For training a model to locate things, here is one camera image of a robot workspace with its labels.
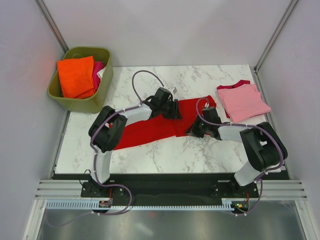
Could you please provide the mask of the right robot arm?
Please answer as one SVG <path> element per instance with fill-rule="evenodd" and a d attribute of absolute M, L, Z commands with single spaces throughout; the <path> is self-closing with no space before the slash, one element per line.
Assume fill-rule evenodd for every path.
<path fill-rule="evenodd" d="M 229 191 L 235 197 L 247 191 L 247 185 L 258 180 L 263 174 L 281 168 L 288 157 L 288 151 L 268 122 L 257 125 L 221 122 L 215 107 L 205 107 L 198 113 L 186 135 L 203 138 L 209 135 L 219 141 L 242 143 L 247 162 L 234 173 Z"/>

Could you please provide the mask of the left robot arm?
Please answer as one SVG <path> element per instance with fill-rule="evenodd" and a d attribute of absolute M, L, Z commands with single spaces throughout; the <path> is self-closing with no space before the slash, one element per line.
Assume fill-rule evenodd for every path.
<path fill-rule="evenodd" d="M 137 105 L 118 110 L 109 105 L 102 108 L 88 131 L 90 147 L 94 151 L 90 175 L 95 181 L 92 185 L 95 194 L 104 197 L 110 191 L 106 181 L 110 178 L 111 157 L 121 141 L 125 127 L 160 115 L 169 120 L 182 118 L 178 100 L 163 87 Z"/>

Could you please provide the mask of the red t-shirt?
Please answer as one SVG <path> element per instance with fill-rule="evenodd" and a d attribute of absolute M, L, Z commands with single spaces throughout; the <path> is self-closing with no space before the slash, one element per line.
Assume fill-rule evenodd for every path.
<path fill-rule="evenodd" d="M 185 137 L 186 131 L 197 118 L 196 103 L 199 99 L 178 101 L 181 119 L 165 119 L 162 115 L 127 125 L 116 150 L 145 145 L 169 137 Z"/>

